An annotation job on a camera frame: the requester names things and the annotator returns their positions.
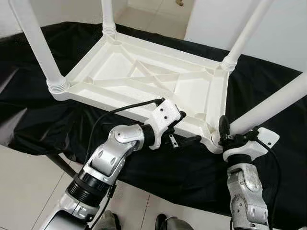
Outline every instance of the white floor tile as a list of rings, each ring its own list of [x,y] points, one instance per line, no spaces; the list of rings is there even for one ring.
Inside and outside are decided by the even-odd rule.
[[[76,171],[81,169],[81,166],[78,164],[71,164],[71,166]],[[71,181],[72,179],[65,173],[32,230],[39,230],[39,227],[43,224]],[[118,186],[107,209],[118,215],[122,230],[139,230],[141,229],[148,198],[148,192],[118,181]],[[100,204],[101,209],[105,203],[106,198]]]
[[[194,0],[183,0],[183,3],[183,6],[179,6],[175,0],[163,0],[158,13],[176,16],[178,21],[188,24]]]
[[[82,168],[82,165],[75,163],[73,161],[70,162],[70,166],[76,171],[79,172]],[[35,225],[33,226],[32,230],[39,230],[40,226],[43,224],[44,220],[47,218],[47,216],[52,211],[53,207],[57,203],[57,201],[62,197],[64,194],[67,186],[72,182],[72,178],[68,176],[66,173],[63,173],[60,182],[58,183],[56,189],[53,191],[51,197],[49,200],[47,200],[47,203],[45,207],[42,209],[39,217],[37,218],[37,221],[35,222]]]
[[[186,29],[187,25],[178,21],[174,16],[157,13],[146,31],[167,37],[184,39]]]
[[[116,23],[139,30],[146,30],[154,18],[154,13],[127,7]]]
[[[157,215],[164,213],[168,217],[175,216],[188,222],[194,230],[225,230],[229,229],[230,217],[205,212],[198,209],[175,205],[150,194],[143,221],[142,230],[153,230]]]
[[[128,5],[138,9],[157,11],[163,0],[128,0]]]
[[[122,230],[140,230],[148,198],[148,192],[118,181],[107,210],[111,210],[118,215]],[[104,206],[105,202],[106,199],[102,201],[101,207]]]
[[[0,226],[30,230],[62,174],[45,156],[0,146]]]
[[[60,153],[59,156],[62,157],[66,163],[70,164],[71,161],[67,157],[65,157],[64,153]]]

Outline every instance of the black tablecloth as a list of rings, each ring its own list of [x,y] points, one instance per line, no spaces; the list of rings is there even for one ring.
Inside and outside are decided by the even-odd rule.
[[[101,37],[101,25],[61,23],[43,28],[51,52],[66,75]],[[117,26],[120,33],[221,61],[227,51]],[[234,121],[284,86],[300,72],[257,58],[241,56],[228,84],[226,115]],[[0,40],[0,143],[28,154],[64,152],[83,162],[89,133],[105,111],[75,102],[58,102],[23,34]],[[119,115],[106,119],[94,134],[92,149],[106,140],[117,124],[134,121]],[[283,180],[274,225],[297,229],[307,225],[307,98],[299,100],[263,124],[280,135],[274,147]],[[268,154],[255,160],[263,184],[263,197],[272,206],[277,172]],[[133,153],[120,180],[171,202],[230,215],[226,163],[202,144],[173,151]]]

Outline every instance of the silver robot arm segment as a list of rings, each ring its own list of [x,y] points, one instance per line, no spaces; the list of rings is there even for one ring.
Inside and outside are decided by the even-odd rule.
[[[185,116],[170,100],[164,100],[145,124],[114,127],[105,143],[91,155],[46,219],[41,230],[86,230],[101,200],[112,189],[126,157],[143,146],[157,149],[161,137]]]
[[[223,158],[228,163],[227,186],[230,193],[230,210],[234,229],[268,230],[268,209],[262,198],[262,185],[253,161],[268,150],[256,140],[272,148],[279,135],[256,127],[245,135],[229,135],[229,124],[220,119],[220,144]]]

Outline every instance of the black wire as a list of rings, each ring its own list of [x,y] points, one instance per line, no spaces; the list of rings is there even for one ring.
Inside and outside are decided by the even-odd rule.
[[[230,219],[229,228],[230,228],[230,230],[232,230],[232,217]]]
[[[164,99],[154,99],[154,100],[147,101],[147,102],[132,104],[132,105],[128,105],[128,106],[125,106],[125,107],[122,107],[122,108],[118,108],[118,109],[112,110],[110,112],[107,112],[106,114],[101,115],[96,120],[96,122],[93,125],[92,131],[91,131],[91,134],[90,134],[90,138],[89,138],[89,141],[88,141],[88,145],[87,145],[87,150],[86,150],[86,155],[85,155],[85,159],[84,159],[84,164],[87,162],[87,158],[88,158],[88,155],[89,155],[89,152],[90,152],[90,148],[91,148],[91,142],[92,142],[92,137],[93,137],[94,129],[95,129],[96,125],[99,123],[99,121],[101,121],[103,118],[105,118],[108,115],[111,115],[111,114],[114,114],[114,113],[118,113],[118,112],[123,111],[123,110],[131,109],[131,108],[135,108],[135,107],[139,107],[139,106],[143,106],[143,105],[147,105],[147,104],[151,104],[151,103],[160,104],[160,103],[162,103],[163,100]]]
[[[97,219],[95,220],[95,222],[92,224],[90,230],[92,230],[93,227],[94,227],[94,226],[97,224],[97,222],[100,220],[102,214],[105,212],[106,207],[107,207],[107,205],[108,205],[109,202],[110,202],[110,199],[111,199],[111,197],[109,196],[109,197],[107,198],[107,201],[106,201],[106,204],[105,204],[104,208],[103,208],[102,211],[100,212],[100,214],[99,214],[99,216],[97,217]]]
[[[100,220],[102,214],[105,212],[106,207],[107,207],[107,205],[108,205],[109,202],[110,202],[110,199],[113,197],[113,194],[114,194],[114,192],[115,192],[116,187],[117,187],[117,186],[116,186],[116,180],[115,180],[114,183],[112,184],[112,186],[109,188],[109,191],[108,191],[108,193],[107,193],[106,204],[105,204],[104,208],[102,209],[102,211],[100,212],[100,214],[99,214],[99,216],[97,217],[97,219],[95,220],[95,222],[92,224],[90,230],[93,229],[93,227],[94,227],[94,226],[97,224],[97,222]]]
[[[256,139],[256,141],[263,146],[267,151],[269,151],[270,154],[272,154],[272,156],[274,157],[274,160],[276,162],[277,165],[277,171],[278,171],[278,180],[277,180],[277,188],[276,188],[276,192],[275,192],[275,196],[273,199],[273,205],[272,205],[272,211],[270,213],[270,217],[269,218],[269,227],[270,230],[273,230],[273,221],[274,221],[274,215],[275,215],[275,210],[276,210],[276,204],[277,204],[277,197],[278,197],[278,193],[279,193],[279,189],[280,189],[280,185],[281,185],[281,180],[282,180],[282,169],[279,163],[279,160],[277,158],[276,153],[270,149],[266,144],[264,144],[261,140],[259,140],[258,138]]]

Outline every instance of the black clamp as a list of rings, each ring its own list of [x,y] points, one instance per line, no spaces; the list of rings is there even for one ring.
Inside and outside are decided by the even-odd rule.
[[[182,121],[183,118],[186,117],[186,113],[183,111],[180,111],[181,117],[178,121],[174,121],[169,127],[168,130],[162,135],[162,139],[165,140],[164,142],[166,144],[171,143],[173,148],[176,149],[178,147],[186,147],[189,145],[193,145],[195,143],[198,143],[201,141],[201,136],[196,135],[190,138],[185,138],[184,141],[178,142],[174,137],[174,126],[177,125],[180,121]]]
[[[249,140],[256,140],[257,135],[259,134],[258,126],[254,127],[251,131],[247,132],[244,135],[235,134],[234,136],[230,135],[230,125],[228,118],[223,115],[219,120],[219,132],[220,132],[220,141],[219,145],[223,147],[223,151],[229,149],[239,148],[244,146]]]

